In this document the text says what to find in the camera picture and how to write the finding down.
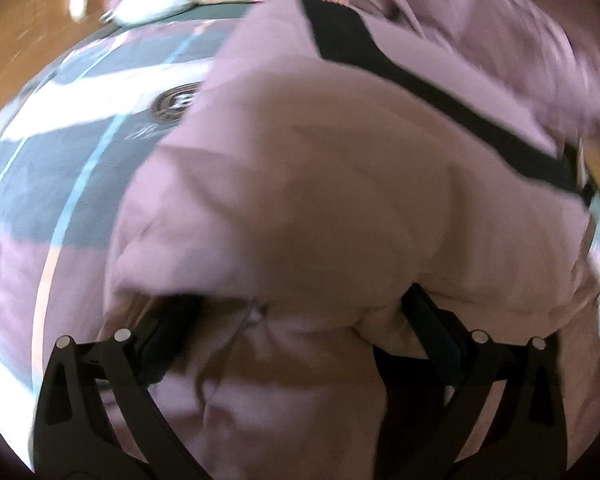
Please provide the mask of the pink jacket with black stripe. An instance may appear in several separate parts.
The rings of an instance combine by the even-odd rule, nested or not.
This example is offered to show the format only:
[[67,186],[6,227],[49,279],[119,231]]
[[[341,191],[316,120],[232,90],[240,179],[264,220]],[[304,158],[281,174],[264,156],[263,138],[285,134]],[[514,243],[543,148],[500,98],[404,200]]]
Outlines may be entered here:
[[417,284],[496,342],[558,335],[567,470],[600,432],[586,136],[600,54],[531,0],[257,4],[126,191],[102,331],[201,296],[155,396],[204,470],[373,479]]

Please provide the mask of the plaid pink grey quilt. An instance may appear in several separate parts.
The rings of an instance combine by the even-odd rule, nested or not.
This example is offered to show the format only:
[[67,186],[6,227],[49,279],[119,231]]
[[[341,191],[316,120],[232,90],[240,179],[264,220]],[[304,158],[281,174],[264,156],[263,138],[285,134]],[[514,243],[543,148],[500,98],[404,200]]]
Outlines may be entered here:
[[235,28],[181,18],[78,44],[0,113],[0,433],[20,458],[55,340],[102,327],[125,189]]

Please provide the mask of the white round pillow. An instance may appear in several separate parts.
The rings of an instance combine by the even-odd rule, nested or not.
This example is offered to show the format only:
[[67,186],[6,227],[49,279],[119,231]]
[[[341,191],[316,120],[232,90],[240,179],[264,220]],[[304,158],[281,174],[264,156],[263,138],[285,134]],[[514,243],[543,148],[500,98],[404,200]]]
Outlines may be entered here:
[[154,13],[171,13],[175,9],[189,9],[194,5],[194,0],[120,0],[110,11],[110,18],[112,14],[147,16]]

